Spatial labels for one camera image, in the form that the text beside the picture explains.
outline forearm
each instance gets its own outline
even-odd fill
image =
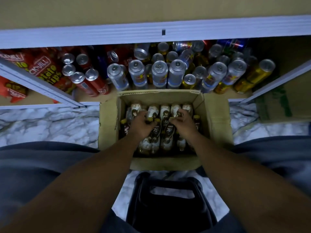
[[[137,145],[135,137],[127,136],[69,168],[0,232],[98,232],[118,196]]]
[[[290,230],[287,224],[291,225],[293,218],[299,218],[301,226],[306,223],[309,198],[281,176],[217,147],[202,135],[196,135],[191,143],[220,196],[248,231],[273,231],[278,224]]]

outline floor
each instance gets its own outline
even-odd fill
[[[288,123],[264,125],[258,120],[254,103],[241,105],[230,103],[231,127],[234,143],[277,135],[308,135],[309,123]],[[62,141],[98,147],[99,106],[87,108],[41,108],[21,110],[0,110],[0,147],[30,141]],[[126,218],[127,208],[134,188],[134,180],[140,172],[132,171],[126,177],[113,210],[122,219]],[[216,217],[220,220],[229,208],[221,199],[208,178],[202,178],[195,171],[175,172],[168,176],[167,171],[150,172],[157,178],[178,180],[182,177],[195,177],[202,186]],[[177,190],[159,190],[161,194],[187,198],[189,193]]]

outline black plastic stool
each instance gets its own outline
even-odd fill
[[[194,198],[152,194],[154,187],[192,190]],[[217,219],[197,179],[158,180],[143,172],[135,179],[126,222],[141,233],[195,233],[211,228]]]

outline human arm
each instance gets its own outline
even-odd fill
[[[27,205],[4,232],[98,232],[122,187],[133,153],[152,130],[141,112],[126,137],[75,164]]]
[[[193,145],[216,190],[247,232],[309,232],[311,200],[270,169],[218,147],[188,112],[170,120]]]

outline brand logo on chip bag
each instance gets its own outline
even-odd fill
[[[6,59],[7,61],[23,61],[24,60],[24,54],[21,52],[17,54],[13,54],[13,55],[0,53],[0,57]]]
[[[33,67],[29,69],[29,73],[38,75],[50,64],[51,60],[46,56],[42,56],[34,63]]]

